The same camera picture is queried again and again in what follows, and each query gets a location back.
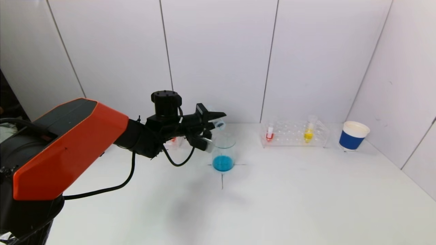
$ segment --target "glass beaker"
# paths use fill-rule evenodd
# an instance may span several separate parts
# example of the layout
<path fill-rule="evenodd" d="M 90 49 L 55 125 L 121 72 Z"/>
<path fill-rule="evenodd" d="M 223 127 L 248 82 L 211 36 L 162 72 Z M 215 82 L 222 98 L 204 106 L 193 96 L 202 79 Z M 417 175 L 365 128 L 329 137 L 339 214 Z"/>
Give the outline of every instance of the glass beaker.
<path fill-rule="evenodd" d="M 212 166 L 214 169 L 225 172 L 235 164 L 236 139 L 229 133 L 218 132 L 213 140 Z"/>

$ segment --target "orange robot arm casing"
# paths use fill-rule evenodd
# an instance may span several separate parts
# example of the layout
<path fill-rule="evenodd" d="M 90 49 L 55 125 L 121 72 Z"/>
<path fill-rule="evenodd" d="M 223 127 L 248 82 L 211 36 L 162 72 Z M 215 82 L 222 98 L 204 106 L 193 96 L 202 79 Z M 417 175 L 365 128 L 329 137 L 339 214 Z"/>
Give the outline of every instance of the orange robot arm casing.
<path fill-rule="evenodd" d="M 59 135 L 39 154 L 14 174 L 14 199 L 22 201 L 53 200 L 61 195 L 126 130 L 129 118 L 97 101 L 85 100 L 92 108 L 83 120 Z M 60 105 L 46 115 L 65 119 L 71 111 Z"/>

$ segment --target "yellow liquid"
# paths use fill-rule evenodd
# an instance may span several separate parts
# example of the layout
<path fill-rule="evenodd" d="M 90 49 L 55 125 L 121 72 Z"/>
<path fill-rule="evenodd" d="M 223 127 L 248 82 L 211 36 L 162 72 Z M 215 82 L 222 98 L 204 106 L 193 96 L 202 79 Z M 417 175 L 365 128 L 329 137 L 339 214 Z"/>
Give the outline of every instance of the yellow liquid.
<path fill-rule="evenodd" d="M 306 143 L 309 143 L 313 138 L 313 129 L 306 129 L 306 132 L 304 133 L 304 141 Z"/>

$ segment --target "white paper cup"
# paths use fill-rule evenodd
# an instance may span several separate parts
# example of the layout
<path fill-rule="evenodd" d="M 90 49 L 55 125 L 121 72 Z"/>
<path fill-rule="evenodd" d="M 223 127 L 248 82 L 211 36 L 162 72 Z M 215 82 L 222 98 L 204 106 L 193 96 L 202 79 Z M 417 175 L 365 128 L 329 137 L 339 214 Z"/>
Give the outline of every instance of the white paper cup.
<path fill-rule="evenodd" d="M 347 121 L 344 123 L 339 144 L 347 150 L 355 150 L 369 132 L 370 130 L 365 124 Z"/>

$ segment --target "blue liquid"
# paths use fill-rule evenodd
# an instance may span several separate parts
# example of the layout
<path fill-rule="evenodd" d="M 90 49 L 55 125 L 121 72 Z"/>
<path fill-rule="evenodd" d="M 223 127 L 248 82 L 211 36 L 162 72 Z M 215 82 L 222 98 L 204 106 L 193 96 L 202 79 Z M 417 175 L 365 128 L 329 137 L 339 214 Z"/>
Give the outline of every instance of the blue liquid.
<path fill-rule="evenodd" d="M 233 168 L 233 160 L 228 156 L 218 156 L 214 158 L 212 166 L 221 172 L 229 171 Z"/>

